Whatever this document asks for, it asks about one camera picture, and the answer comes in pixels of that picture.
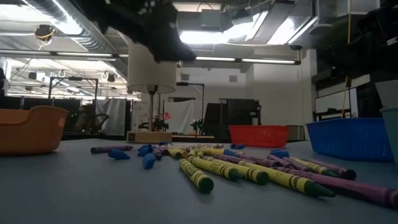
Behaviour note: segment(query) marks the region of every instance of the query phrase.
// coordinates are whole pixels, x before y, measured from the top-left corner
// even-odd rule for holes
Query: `table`
[[[90,154],[92,146],[126,144],[86,139],[61,142],[44,156],[0,157],[0,223],[389,223],[398,211],[348,197],[311,198],[279,185],[232,182],[207,172],[215,183],[198,192],[164,157],[152,170],[131,159]],[[287,145],[292,156],[320,159],[357,171],[358,181],[398,188],[398,166],[351,162],[314,154],[309,142]],[[250,148],[265,156],[269,150]]]

